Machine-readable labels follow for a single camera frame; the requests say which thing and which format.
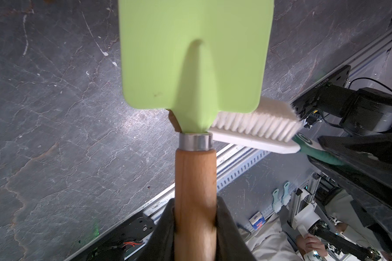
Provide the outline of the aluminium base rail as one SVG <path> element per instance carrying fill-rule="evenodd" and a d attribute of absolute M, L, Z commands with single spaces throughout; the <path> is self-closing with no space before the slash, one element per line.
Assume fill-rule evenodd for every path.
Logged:
<path fill-rule="evenodd" d="M 392 20 L 387 31 L 379 38 L 358 51 L 317 81 L 310 91 L 325 84 L 347 84 L 351 77 L 358 76 L 376 64 L 376 60 L 387 56 L 392 47 Z M 286 168 L 281 156 L 268 150 L 242 145 L 228 144 L 217 153 L 217 191 L 229 187 L 240 176 L 258 167 L 260 162 L 271 155 L 275 160 L 270 163 L 268 173 L 282 173 Z M 114 250 L 125 261 L 134 261 L 140 255 L 155 229 L 167 203 L 175 196 L 175 186 L 171 185 L 156 197 L 145 203 L 125 221 L 110 228 L 91 243 L 70 256 L 70 261 L 86 261 L 88 257 L 105 251 Z"/>

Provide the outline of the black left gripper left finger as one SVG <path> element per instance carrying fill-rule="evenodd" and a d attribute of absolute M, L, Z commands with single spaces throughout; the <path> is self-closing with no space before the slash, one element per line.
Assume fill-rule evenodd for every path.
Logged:
<path fill-rule="evenodd" d="M 173 261 L 174 260 L 174 216 L 175 199 L 168 201 L 164 212 L 156 225 L 146 247 L 137 261 Z"/>

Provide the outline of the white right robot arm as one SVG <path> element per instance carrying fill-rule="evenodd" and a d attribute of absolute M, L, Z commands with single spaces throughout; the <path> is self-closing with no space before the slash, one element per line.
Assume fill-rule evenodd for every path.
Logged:
<path fill-rule="evenodd" d="M 392 91 L 352 90 L 346 65 L 294 100 L 292 106 L 305 120 L 314 113 L 340 119 L 346 137 L 321 136 L 319 144 L 340 165 L 317 156 L 310 162 L 340 183 L 371 213 L 383 207 L 392 212 Z"/>

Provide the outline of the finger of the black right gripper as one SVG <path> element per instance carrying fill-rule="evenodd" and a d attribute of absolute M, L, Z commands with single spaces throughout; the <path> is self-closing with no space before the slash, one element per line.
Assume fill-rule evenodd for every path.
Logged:
<path fill-rule="evenodd" d="M 341 161 L 311 164 L 339 183 L 372 214 L 392 214 L 392 133 L 364 137 L 319 137 L 323 149 Z"/>

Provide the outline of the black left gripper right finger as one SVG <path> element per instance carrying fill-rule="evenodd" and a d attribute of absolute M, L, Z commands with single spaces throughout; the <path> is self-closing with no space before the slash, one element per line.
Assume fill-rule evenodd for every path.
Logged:
<path fill-rule="evenodd" d="M 216 211 L 217 246 L 216 261 L 255 261 L 224 202 L 217 197 Z"/>

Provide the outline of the green trowel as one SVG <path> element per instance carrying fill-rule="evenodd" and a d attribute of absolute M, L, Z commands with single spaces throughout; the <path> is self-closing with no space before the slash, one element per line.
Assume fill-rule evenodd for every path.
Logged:
<path fill-rule="evenodd" d="M 171 110 L 174 261 L 213 261 L 217 163 L 209 128 L 219 112 L 259 104 L 273 1 L 119 1 L 122 86 L 136 109 Z"/>

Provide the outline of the white cleaning brush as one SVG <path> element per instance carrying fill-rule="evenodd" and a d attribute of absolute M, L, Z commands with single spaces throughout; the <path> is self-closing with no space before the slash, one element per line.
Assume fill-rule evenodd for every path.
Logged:
<path fill-rule="evenodd" d="M 251 113 L 219 112 L 209 131 L 213 140 L 278 154 L 304 153 L 327 164 L 344 163 L 299 131 L 303 127 L 291 104 L 266 97 Z"/>

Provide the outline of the person hand behind rail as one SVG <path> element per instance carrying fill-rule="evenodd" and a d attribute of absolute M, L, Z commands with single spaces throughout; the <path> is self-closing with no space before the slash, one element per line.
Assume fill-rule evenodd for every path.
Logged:
<path fill-rule="evenodd" d="M 307 234 L 305 237 L 301 235 L 297 236 L 296 245 L 302 257 L 311 251 L 317 251 L 321 257 L 328 256 L 328 252 L 325 249 L 324 244 L 318 237 L 312 234 Z"/>

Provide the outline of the brown soil lump on trowel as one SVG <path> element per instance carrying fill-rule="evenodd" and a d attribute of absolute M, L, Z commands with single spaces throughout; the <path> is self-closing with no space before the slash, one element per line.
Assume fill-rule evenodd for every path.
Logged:
<path fill-rule="evenodd" d="M 181 127 L 178 123 L 178 120 L 176 119 L 174 113 L 171 110 L 168 110 L 168 119 L 169 119 L 170 123 L 172 124 L 174 130 L 178 133 L 181 133 L 182 130 L 181 130 Z"/>

